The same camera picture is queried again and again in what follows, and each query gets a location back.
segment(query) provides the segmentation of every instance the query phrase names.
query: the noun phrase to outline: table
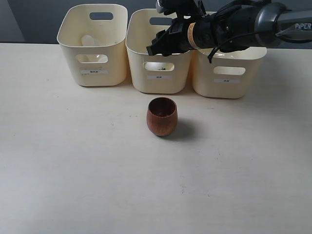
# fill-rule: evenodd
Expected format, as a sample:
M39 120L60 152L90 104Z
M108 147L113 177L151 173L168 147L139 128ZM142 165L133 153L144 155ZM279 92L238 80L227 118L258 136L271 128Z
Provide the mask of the table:
M0 233L310 234L311 50L273 50L239 100L75 84L58 45L0 44Z

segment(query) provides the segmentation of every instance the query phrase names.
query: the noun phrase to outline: brown wooden cup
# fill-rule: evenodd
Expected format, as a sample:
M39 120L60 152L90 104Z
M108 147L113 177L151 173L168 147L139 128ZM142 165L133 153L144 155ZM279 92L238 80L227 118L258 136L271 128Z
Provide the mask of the brown wooden cup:
M147 111L147 126L156 136L171 134L177 126L176 103L166 97L151 101Z

